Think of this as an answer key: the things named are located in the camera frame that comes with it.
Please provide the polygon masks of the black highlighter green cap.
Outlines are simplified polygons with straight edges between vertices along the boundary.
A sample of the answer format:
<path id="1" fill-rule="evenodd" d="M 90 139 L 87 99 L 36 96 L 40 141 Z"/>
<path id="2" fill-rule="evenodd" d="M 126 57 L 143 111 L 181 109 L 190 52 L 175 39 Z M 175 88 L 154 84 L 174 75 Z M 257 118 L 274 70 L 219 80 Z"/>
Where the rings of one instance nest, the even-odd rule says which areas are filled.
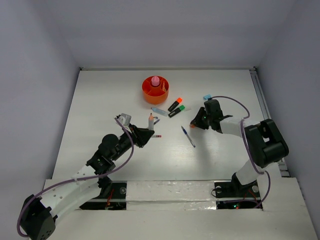
<path id="1" fill-rule="evenodd" d="M 177 115 L 178 113 L 182 112 L 185 109 L 184 105 L 181 105 L 179 107 L 177 107 L 176 109 L 174 109 L 173 111 L 171 111 L 168 116 L 170 118 L 174 117 L 175 115 Z"/>

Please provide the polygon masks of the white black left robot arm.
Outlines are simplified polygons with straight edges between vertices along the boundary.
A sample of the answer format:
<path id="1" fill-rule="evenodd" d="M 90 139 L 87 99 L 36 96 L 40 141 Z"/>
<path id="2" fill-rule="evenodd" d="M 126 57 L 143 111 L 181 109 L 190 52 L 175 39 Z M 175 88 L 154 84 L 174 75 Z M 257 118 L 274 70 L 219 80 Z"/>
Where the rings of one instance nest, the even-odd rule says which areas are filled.
<path id="1" fill-rule="evenodd" d="M 55 183 L 24 200 L 16 229 L 23 238 L 46 240 L 68 213 L 87 201 L 104 198 L 112 191 L 109 175 L 120 170 L 115 166 L 127 151 L 143 148 L 155 133 L 133 124 L 123 127 L 123 134 L 107 134 L 97 151 L 70 179 Z"/>

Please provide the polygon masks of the light blue highlighter cap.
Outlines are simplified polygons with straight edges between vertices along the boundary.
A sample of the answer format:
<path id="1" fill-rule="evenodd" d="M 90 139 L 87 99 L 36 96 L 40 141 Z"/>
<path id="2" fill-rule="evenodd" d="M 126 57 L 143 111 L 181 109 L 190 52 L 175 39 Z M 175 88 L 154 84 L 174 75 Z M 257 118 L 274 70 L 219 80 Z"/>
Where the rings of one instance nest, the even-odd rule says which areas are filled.
<path id="1" fill-rule="evenodd" d="M 210 94 L 207 94 L 207 95 L 203 96 L 203 99 L 206 101 L 206 100 L 210 99 L 211 97 L 212 96 Z"/>

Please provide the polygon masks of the orange translucent highlighter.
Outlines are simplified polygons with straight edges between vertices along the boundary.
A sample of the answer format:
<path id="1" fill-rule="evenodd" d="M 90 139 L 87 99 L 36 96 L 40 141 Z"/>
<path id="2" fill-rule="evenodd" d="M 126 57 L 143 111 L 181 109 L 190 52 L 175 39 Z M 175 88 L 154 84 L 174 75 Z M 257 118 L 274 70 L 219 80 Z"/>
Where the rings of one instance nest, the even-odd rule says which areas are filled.
<path id="1" fill-rule="evenodd" d="M 154 116 L 152 113 L 150 113 L 149 117 L 148 117 L 148 129 L 150 131 L 154 130 Z"/>

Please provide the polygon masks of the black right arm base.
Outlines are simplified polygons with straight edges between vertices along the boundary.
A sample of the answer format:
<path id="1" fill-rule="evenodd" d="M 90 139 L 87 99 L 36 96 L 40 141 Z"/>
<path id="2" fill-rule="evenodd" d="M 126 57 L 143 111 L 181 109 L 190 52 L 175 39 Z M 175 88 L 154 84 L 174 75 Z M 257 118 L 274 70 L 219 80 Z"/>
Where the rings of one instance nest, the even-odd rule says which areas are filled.
<path id="1" fill-rule="evenodd" d="M 262 200 L 257 180 L 241 185 L 235 173 L 230 181 L 215 182 L 210 194 L 218 210 L 254 209 Z"/>

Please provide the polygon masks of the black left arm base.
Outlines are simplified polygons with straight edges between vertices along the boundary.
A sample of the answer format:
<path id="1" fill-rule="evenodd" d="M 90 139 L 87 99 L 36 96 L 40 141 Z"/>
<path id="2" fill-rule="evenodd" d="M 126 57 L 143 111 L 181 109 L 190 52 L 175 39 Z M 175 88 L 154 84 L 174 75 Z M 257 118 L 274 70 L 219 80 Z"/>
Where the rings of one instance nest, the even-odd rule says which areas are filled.
<path id="1" fill-rule="evenodd" d="M 100 193 L 97 197 L 82 204 L 81 210 L 126 210 L 127 182 L 112 181 L 109 177 L 98 180 Z"/>

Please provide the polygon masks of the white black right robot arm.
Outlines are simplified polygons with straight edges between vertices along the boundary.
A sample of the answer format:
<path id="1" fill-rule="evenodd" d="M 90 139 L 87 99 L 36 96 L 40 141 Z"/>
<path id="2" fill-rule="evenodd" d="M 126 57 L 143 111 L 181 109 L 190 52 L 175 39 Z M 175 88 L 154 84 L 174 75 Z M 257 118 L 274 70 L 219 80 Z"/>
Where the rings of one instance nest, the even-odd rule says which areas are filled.
<path id="1" fill-rule="evenodd" d="M 240 137 L 243 140 L 249 160 L 232 176 L 230 190 L 235 196 L 242 196 L 264 169 L 277 163 L 289 154 L 289 147 L 276 123 L 272 119 L 249 121 L 250 113 L 243 118 L 224 115 L 218 100 L 204 102 L 190 122 L 190 127 L 212 129 L 220 134 Z"/>

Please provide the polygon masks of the blue translucent highlighter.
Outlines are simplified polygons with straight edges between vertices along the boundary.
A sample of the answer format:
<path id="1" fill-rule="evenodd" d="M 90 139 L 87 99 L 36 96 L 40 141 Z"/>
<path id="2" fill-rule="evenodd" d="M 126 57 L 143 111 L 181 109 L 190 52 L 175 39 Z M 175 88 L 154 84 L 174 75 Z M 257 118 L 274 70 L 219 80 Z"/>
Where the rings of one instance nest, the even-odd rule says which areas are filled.
<path id="1" fill-rule="evenodd" d="M 159 114 L 159 115 L 162 115 L 162 116 L 164 116 L 164 117 L 167 117 L 168 114 L 169 114 L 167 111 L 162 110 L 162 109 L 157 108 L 157 107 L 152 107 L 151 110 L 152 110 L 154 113 Z"/>

